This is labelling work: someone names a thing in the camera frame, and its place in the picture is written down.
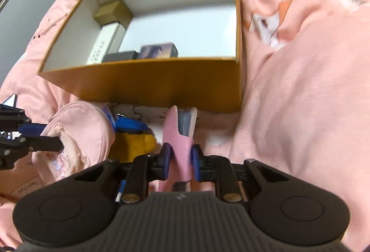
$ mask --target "pink bed sheet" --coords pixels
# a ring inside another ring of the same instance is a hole
[[[36,75],[77,1],[56,0],[1,87],[0,100],[17,94],[34,122],[77,100]],[[334,192],[351,211],[343,242],[363,251],[370,243],[369,0],[242,1],[242,111],[200,112],[195,143]]]

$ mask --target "orange box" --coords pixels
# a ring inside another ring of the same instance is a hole
[[[43,59],[41,77],[89,101],[240,110],[241,0],[122,0],[133,18],[120,50],[173,42],[178,57],[84,65],[100,31],[94,15],[111,1],[79,1]]]

